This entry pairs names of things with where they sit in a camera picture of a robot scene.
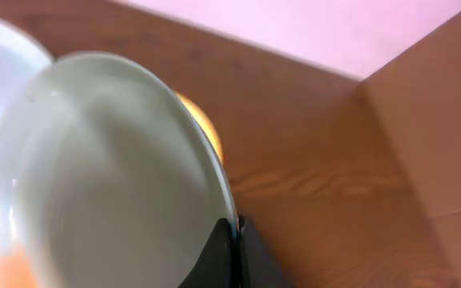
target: wood grain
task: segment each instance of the wood grain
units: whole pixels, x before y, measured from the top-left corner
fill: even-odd
[[[0,0],[0,17],[55,56],[127,56],[199,105],[296,286],[455,287],[357,82],[114,3]]]

